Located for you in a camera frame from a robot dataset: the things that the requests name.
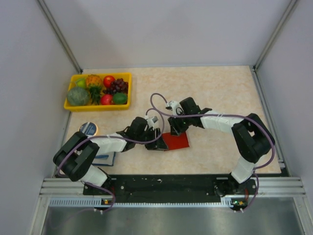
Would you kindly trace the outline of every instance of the green fruit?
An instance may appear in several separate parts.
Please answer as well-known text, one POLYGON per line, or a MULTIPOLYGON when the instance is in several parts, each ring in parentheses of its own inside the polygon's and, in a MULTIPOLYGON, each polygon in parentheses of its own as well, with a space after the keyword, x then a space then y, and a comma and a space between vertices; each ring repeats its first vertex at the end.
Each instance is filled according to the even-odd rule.
POLYGON ((113 95, 114 104, 125 104, 127 102, 127 95, 124 93, 116 93, 113 95))
POLYGON ((86 87, 87 87, 86 86, 86 80, 84 78, 76 81, 75 83, 76 83, 76 86, 81 87, 83 89, 86 89, 86 87))
POLYGON ((90 100, 89 93, 81 88, 81 87, 74 87, 70 89, 67 93, 67 101, 72 106, 83 106, 86 105, 90 100))

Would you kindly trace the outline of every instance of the pineapple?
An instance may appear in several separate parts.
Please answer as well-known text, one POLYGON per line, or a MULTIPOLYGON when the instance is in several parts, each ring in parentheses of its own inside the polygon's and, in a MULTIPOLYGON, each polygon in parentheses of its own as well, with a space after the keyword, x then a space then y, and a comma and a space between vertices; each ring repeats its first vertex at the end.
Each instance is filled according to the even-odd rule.
POLYGON ((100 104, 100 92, 102 89, 102 80, 98 75, 88 75, 86 86, 90 92, 91 103, 100 104))

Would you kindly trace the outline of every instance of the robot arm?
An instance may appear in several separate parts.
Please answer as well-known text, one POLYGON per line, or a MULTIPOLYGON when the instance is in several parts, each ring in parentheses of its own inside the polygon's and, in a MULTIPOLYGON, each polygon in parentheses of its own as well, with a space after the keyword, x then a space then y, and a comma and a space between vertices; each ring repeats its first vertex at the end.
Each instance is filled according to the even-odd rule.
MULTIPOLYGON (((107 188, 110 185, 110 176, 99 168, 92 166, 92 161, 97 155, 110 152, 125 152, 135 147, 135 143, 114 137, 126 138, 135 141, 152 141, 160 135, 160 129, 155 128, 157 117, 136 117, 130 126, 123 131, 108 135, 107 138, 92 139, 80 146, 64 162, 61 170, 72 181, 89 182, 99 187, 107 188)), ((87 136, 82 132, 76 132, 57 152, 53 162, 59 167, 68 153, 79 143, 85 141, 87 136)), ((148 150, 167 150, 168 147, 162 138, 146 143, 148 150)))
MULTIPOLYGON (((252 122, 240 117, 223 116, 208 108, 201 110, 191 97, 182 100, 180 103, 170 101, 167 103, 167 109, 172 110, 175 116, 195 114, 216 115, 193 118, 170 117, 168 121, 171 125, 171 134, 179 136, 181 133, 185 132, 190 125, 232 134, 241 154, 235 169, 231 172, 231 176, 238 184, 242 184, 251 177, 256 163, 271 149, 270 143, 264 133, 252 122)), ((247 117, 257 122, 275 144, 274 138, 256 114, 250 114, 247 117)))

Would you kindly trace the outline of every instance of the green lime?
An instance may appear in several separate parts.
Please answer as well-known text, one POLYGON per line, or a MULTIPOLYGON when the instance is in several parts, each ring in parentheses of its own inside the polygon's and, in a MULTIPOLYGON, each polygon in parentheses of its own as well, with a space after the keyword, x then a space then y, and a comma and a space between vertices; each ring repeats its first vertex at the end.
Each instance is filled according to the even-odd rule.
POLYGON ((80 79, 80 80, 76 81, 76 85, 78 87, 86 89, 86 80, 84 78, 80 79))

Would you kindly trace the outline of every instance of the white wall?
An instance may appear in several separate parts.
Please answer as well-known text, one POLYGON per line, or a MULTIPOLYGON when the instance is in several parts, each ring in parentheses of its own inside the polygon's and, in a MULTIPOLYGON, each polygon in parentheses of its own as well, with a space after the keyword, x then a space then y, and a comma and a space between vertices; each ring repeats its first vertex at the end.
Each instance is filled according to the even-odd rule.
POLYGON ((290 0, 46 0, 84 69, 253 65, 290 0))
POLYGON ((74 68, 34 0, 0 7, 0 235, 28 234, 74 68))
POLYGON ((293 175, 313 207, 313 1, 301 0, 259 74, 293 175))

